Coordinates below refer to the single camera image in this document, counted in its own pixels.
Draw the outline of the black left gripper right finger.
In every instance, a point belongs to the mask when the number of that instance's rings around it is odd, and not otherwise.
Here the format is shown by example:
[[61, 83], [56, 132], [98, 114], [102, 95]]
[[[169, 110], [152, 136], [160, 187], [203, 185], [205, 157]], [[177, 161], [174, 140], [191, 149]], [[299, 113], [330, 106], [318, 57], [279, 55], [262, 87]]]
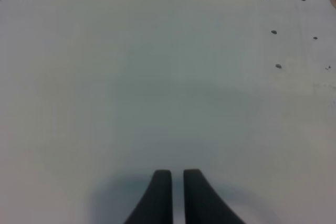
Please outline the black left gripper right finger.
[[184, 170], [183, 180], [186, 223], [244, 224], [199, 169]]

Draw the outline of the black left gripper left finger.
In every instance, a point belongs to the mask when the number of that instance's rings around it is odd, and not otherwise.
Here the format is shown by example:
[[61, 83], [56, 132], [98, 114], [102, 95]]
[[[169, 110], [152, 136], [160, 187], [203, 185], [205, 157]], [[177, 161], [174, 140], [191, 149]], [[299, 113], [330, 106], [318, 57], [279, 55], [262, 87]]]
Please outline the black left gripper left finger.
[[156, 170], [125, 223], [173, 223], [172, 174]]

